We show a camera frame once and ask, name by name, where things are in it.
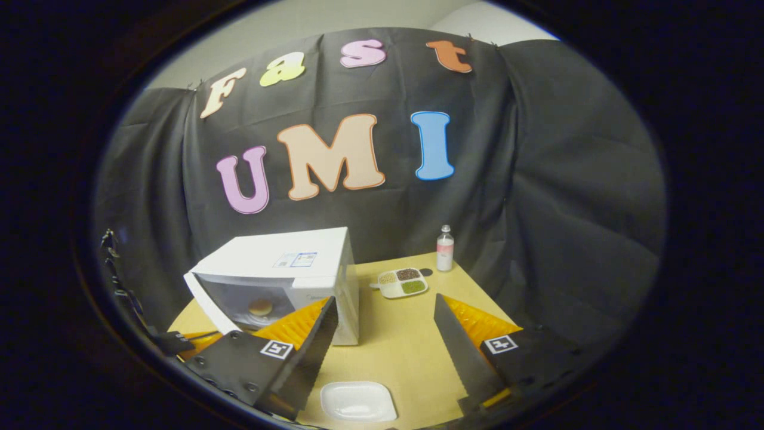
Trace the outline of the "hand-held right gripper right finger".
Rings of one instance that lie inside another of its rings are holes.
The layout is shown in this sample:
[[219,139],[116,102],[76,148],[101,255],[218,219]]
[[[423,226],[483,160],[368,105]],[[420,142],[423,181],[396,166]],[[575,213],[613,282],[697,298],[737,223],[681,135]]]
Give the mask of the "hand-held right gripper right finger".
[[551,330],[521,328],[441,293],[434,321],[466,389],[465,414],[545,394],[583,360],[581,346]]

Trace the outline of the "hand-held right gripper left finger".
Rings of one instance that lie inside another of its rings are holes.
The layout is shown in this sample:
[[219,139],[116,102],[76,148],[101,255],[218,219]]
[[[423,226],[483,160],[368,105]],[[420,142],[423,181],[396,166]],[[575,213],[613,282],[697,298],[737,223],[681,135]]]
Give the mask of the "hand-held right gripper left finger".
[[266,334],[213,335],[184,363],[229,397],[294,420],[306,407],[337,327],[336,300],[325,297],[270,325]]

